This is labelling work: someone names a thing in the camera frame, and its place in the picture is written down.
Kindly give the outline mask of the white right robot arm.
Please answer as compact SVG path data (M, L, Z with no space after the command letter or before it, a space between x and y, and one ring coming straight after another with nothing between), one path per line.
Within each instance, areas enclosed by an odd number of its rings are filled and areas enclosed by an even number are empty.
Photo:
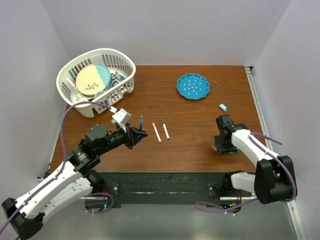
M244 155L255 166L255 173L234 171L225 174L220 192L233 197L239 191L252 193L266 205L274 202L291 202L298 194L293 160L279 155L263 145L256 137L268 136L250 131L243 123L236 124L230 115L216 118L219 135L215 147L219 155Z

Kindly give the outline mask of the light blue eraser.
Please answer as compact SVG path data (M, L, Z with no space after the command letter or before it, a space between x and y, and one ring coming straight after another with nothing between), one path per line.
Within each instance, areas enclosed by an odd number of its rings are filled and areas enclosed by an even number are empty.
M226 112L227 109L228 109L223 103L221 103L221 104L219 105L219 108L220 108L221 110L223 110L224 112Z

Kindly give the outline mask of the blue patterned pen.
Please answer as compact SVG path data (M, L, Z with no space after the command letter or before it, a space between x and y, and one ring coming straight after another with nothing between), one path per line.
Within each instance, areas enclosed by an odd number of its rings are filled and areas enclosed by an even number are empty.
M140 121L139 121L139 131L143 130L143 123L144 123L144 117L141 115Z

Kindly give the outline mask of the white pen with orange tip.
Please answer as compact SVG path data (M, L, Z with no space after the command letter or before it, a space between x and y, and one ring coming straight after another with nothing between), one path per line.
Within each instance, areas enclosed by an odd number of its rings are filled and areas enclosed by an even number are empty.
M154 129L154 132L155 132L155 135L156 135L156 138L157 138L158 142L161 144L162 140L161 140L161 137L159 135L158 129L157 129L157 127L156 127L154 122L152 122L152 127Z

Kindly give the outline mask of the white pen with teal tip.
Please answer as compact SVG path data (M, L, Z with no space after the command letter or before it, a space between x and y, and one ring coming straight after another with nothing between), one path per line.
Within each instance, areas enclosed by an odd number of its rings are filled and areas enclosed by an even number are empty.
M162 119L161 121L162 121L162 126L163 126L163 129L164 129L164 133L165 133L166 139L170 140L170 135L169 135L165 120Z

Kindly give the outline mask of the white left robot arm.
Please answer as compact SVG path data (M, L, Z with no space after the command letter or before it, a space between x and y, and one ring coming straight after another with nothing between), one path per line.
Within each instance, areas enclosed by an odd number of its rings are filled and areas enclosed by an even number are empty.
M7 222L21 240L28 240L40 231L50 215L76 199L103 195L105 181L93 169L100 163L100 156L121 145L132 149L147 135L129 123L114 132L104 124L92 126L59 167L34 189L2 202Z

